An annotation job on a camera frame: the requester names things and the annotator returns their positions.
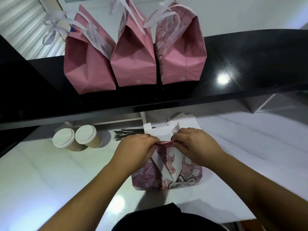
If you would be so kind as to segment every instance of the pink bag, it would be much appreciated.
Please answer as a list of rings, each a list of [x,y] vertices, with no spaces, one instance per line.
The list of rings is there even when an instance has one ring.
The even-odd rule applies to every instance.
[[[144,29],[144,15],[130,0],[111,0],[125,7],[111,66],[120,87],[156,84],[156,61],[151,29]]]
[[[207,54],[195,13],[174,0],[166,0],[144,27],[156,23],[155,52],[162,83],[199,80]]]
[[[50,31],[53,34],[47,40],[45,36],[43,43],[51,43],[56,31],[68,35],[65,39],[64,74],[79,94],[115,90],[110,57],[116,43],[83,6],[79,6],[75,20],[66,18],[67,13],[56,11],[47,14],[45,23],[46,20],[58,23],[65,19],[73,27],[67,32],[64,28],[46,24],[52,25]]]
[[[176,148],[171,145],[171,142],[162,142],[162,144],[157,144],[155,151],[158,153],[161,160],[172,174],[175,170],[171,166],[174,161],[174,157],[171,157],[170,155],[172,150],[175,150]],[[149,159],[142,169],[132,174],[133,187],[136,190],[167,190],[193,186],[196,185],[201,178],[202,167],[192,163],[191,160],[184,155],[182,160],[182,170],[176,181],[169,179],[162,180],[162,173],[152,159]]]

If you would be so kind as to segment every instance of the black countertop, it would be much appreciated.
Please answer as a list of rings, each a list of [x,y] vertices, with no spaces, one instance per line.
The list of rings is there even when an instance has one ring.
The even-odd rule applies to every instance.
[[[308,89],[308,30],[257,30],[210,36],[205,37],[205,45],[208,57],[200,81],[162,85],[158,78],[156,85],[117,87],[114,91],[83,95],[64,75],[64,56],[30,60],[35,70],[25,66],[24,61],[9,63],[16,75],[23,66],[35,76],[29,81],[23,78],[22,84],[16,78],[7,79],[7,84],[17,82],[22,88],[7,92],[11,97],[7,96],[8,101],[0,108],[0,128],[16,128],[10,127],[9,122],[59,116],[83,119],[84,113],[95,111],[109,116]],[[8,68],[8,63],[1,66]],[[25,87],[31,89],[27,98],[23,97]],[[2,85],[2,89],[10,89],[10,85]]]

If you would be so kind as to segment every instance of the corrugated shutter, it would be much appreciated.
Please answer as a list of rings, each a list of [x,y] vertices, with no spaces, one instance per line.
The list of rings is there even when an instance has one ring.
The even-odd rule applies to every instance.
[[[43,24],[45,15],[39,0],[0,0],[0,34],[26,60],[64,55],[60,34],[51,45],[42,44],[49,28]]]

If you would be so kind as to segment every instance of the cartoon cat illustration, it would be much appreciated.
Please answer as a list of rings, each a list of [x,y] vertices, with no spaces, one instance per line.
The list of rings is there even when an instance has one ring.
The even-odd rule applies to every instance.
[[[169,189],[174,189],[176,187],[187,187],[187,186],[193,186],[196,183],[195,178],[189,178],[185,180],[182,175],[179,176],[179,179],[176,181],[173,181],[169,184],[168,188]]]

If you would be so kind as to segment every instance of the cup lid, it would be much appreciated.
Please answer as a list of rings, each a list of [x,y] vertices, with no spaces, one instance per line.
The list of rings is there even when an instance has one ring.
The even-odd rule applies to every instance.
[[[80,144],[90,143],[96,136],[96,129],[91,125],[80,127],[75,134],[75,139]]]
[[[70,145],[75,139],[75,133],[70,128],[64,128],[55,133],[52,142],[56,147],[64,148]]]

